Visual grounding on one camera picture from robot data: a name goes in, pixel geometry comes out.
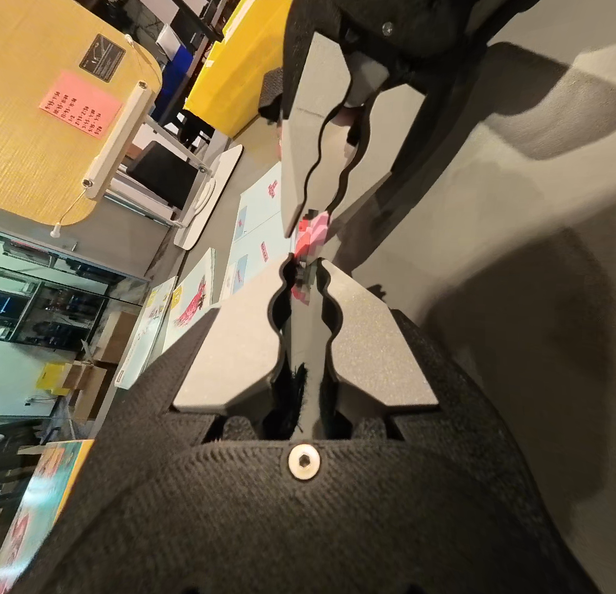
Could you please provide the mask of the person's right hand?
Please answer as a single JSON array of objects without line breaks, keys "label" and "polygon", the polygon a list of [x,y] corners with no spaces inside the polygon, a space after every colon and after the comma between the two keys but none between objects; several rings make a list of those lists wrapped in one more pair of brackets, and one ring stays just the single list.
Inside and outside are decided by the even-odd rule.
[{"label": "person's right hand", "polygon": [[346,107],[335,115],[334,125],[347,129],[347,138],[344,146],[344,156],[350,159],[354,156],[360,139],[364,107]]}]

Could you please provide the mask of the open light blue instruction booklet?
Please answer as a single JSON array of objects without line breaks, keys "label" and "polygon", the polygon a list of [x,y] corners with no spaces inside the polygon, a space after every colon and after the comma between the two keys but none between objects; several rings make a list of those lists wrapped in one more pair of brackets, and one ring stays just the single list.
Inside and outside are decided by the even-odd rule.
[{"label": "open light blue instruction booklet", "polygon": [[281,162],[240,196],[219,301],[238,292],[273,260],[286,257],[290,239],[281,220]]}]

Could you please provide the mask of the glass partition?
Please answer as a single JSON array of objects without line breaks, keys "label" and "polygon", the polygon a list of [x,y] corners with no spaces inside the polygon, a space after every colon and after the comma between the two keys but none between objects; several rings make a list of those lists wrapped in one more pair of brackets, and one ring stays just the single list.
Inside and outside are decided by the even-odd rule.
[{"label": "glass partition", "polygon": [[148,283],[1,233],[1,341],[79,352],[112,312],[138,314]]}]

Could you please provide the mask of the blue crate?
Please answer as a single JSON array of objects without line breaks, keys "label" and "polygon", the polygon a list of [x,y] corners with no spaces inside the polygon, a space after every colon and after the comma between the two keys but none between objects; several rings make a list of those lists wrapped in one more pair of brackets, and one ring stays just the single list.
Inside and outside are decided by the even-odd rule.
[{"label": "blue crate", "polygon": [[169,82],[173,88],[178,88],[181,82],[189,76],[189,68],[193,63],[194,52],[186,48],[180,43],[173,59],[166,67],[168,72]]}]

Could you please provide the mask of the yellow plastic bin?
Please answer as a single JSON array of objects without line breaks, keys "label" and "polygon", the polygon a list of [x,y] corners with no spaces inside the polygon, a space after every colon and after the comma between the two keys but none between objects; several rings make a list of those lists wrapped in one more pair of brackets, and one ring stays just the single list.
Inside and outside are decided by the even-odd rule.
[{"label": "yellow plastic bin", "polygon": [[229,138],[258,114],[266,73],[282,65],[292,0],[240,0],[205,60],[184,109]]}]

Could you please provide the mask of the pink red brick model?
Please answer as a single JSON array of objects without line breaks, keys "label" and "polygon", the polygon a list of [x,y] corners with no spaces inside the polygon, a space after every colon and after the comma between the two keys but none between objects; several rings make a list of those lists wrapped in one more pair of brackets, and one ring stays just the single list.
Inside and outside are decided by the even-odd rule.
[{"label": "pink red brick model", "polygon": [[313,217],[306,216],[297,227],[294,262],[295,281],[291,294],[295,300],[307,306],[311,290],[316,282],[318,260],[327,241],[330,214],[327,211]]}]

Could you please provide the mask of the closed instruction booklet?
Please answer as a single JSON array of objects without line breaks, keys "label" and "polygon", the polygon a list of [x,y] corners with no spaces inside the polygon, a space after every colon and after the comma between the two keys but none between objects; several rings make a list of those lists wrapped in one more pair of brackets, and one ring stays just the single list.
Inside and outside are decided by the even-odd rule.
[{"label": "closed instruction booklet", "polygon": [[174,289],[163,343],[163,352],[173,346],[213,305],[212,287],[216,250],[209,248],[196,266]]}]

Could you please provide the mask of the white bar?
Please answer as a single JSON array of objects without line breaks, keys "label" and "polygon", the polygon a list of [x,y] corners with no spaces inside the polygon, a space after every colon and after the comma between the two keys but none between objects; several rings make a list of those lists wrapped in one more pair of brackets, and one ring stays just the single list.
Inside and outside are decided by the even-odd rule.
[{"label": "white bar", "polygon": [[139,80],[122,107],[102,148],[84,174],[84,197],[98,200],[110,184],[126,149],[149,114],[154,93],[147,82]]}]

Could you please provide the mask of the wooden board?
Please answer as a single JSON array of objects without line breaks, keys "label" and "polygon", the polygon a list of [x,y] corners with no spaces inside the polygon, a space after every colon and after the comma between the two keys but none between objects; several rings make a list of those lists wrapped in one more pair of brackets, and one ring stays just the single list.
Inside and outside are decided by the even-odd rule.
[{"label": "wooden board", "polygon": [[[79,68],[99,33],[126,49],[110,83]],[[103,197],[85,198],[82,180],[120,113],[94,138],[42,111],[62,71],[123,106],[139,80],[154,93],[150,109],[162,86],[147,49],[74,0],[1,0],[1,209],[55,230],[87,218]]]}]

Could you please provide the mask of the yellow toy box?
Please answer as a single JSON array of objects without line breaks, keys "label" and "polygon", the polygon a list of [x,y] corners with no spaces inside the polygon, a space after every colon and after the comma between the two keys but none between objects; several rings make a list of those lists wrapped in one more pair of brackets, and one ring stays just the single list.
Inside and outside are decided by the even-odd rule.
[{"label": "yellow toy box", "polygon": [[49,536],[93,444],[81,439],[42,448],[1,546],[1,593],[11,590]]}]

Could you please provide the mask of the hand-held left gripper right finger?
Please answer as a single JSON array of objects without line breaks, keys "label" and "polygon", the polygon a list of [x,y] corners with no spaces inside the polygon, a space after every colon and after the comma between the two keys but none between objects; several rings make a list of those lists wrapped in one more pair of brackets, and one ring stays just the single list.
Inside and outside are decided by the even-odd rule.
[{"label": "hand-held left gripper right finger", "polygon": [[349,439],[365,420],[437,410],[439,400],[389,306],[326,259],[316,278],[330,331],[319,397],[325,436]]}]

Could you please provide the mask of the white instruction booklet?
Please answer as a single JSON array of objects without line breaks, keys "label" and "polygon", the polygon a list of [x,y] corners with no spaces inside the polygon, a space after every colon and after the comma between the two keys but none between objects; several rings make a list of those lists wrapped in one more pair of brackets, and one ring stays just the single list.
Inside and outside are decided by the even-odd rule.
[{"label": "white instruction booklet", "polygon": [[150,291],[135,336],[128,345],[127,354],[114,379],[116,388],[130,389],[147,367],[176,282],[177,276],[174,276]]}]

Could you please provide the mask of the pink sticky note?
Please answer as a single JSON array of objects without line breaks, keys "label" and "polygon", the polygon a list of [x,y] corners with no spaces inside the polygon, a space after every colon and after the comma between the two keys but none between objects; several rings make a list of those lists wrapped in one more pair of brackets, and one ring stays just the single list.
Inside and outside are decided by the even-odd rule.
[{"label": "pink sticky note", "polygon": [[105,136],[123,103],[70,71],[62,71],[39,108],[94,138]]}]

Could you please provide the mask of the brown cardboard box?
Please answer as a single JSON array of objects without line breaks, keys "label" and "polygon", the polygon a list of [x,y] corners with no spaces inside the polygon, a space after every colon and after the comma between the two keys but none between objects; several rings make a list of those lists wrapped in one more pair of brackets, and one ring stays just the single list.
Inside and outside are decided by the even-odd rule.
[{"label": "brown cardboard box", "polygon": [[64,388],[68,389],[68,413],[77,424],[96,418],[137,318],[138,314],[130,311],[112,311],[89,353],[67,374]]}]

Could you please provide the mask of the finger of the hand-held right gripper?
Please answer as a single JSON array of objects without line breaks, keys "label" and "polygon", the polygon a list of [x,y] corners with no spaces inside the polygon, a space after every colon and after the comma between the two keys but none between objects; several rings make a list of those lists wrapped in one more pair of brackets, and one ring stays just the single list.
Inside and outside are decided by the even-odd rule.
[{"label": "finger of the hand-held right gripper", "polygon": [[312,174],[321,162],[328,122],[346,102],[352,77],[341,46],[314,32],[295,97],[282,120],[281,220],[291,237],[304,217]]},{"label": "finger of the hand-held right gripper", "polygon": [[341,229],[391,176],[394,163],[423,106],[425,95],[408,84],[381,91],[367,114],[355,156],[340,176],[341,200],[329,229]]}]

